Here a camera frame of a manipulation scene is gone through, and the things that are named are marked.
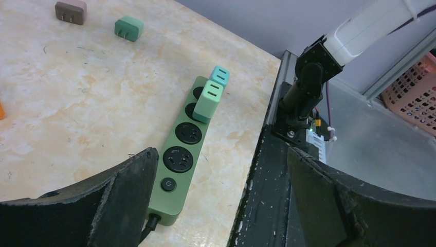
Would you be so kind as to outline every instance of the plastic basket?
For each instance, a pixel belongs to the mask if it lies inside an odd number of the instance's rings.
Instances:
[[[428,53],[382,94],[387,108],[436,136],[436,58]]]

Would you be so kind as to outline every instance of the power switch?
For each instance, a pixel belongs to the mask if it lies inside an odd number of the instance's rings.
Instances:
[[[163,190],[171,192],[176,188],[176,181],[172,178],[164,178],[162,182],[160,182],[160,186]]]

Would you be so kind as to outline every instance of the robotic arm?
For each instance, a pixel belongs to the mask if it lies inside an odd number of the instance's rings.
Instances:
[[[377,40],[436,9],[436,0],[375,0],[338,28],[321,36],[297,59],[296,81],[280,102],[289,130],[307,129],[309,113],[322,99],[324,83]]]

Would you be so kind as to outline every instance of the white robotic arm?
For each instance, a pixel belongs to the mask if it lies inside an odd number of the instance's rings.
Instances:
[[[377,40],[435,7],[436,0],[376,0],[328,33],[324,46],[344,66]]]

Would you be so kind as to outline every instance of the wall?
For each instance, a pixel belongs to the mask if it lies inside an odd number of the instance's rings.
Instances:
[[[276,57],[301,54],[372,0],[178,0]],[[337,79],[359,92],[436,28],[436,11],[380,40],[349,63]]]

